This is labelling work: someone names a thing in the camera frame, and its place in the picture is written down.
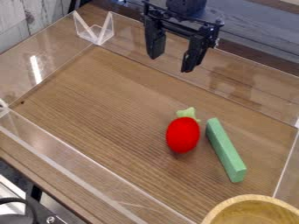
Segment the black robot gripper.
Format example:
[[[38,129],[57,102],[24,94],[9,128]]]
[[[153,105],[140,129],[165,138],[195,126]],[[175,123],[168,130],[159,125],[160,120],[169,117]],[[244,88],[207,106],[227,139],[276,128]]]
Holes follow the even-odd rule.
[[[149,58],[155,60],[165,47],[165,33],[191,37],[183,55],[181,72],[188,73],[201,63],[207,49],[217,45],[221,16],[205,8],[208,0],[143,0],[144,40]]]

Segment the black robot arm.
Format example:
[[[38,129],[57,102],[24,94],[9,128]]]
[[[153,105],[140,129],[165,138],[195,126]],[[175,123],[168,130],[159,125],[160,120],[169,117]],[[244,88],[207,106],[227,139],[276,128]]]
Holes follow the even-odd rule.
[[[147,55],[155,60],[164,54],[167,32],[188,39],[188,49],[181,57],[181,72],[188,73],[201,63],[208,49],[216,47],[224,21],[203,19],[208,0],[161,1],[164,6],[143,0]]]

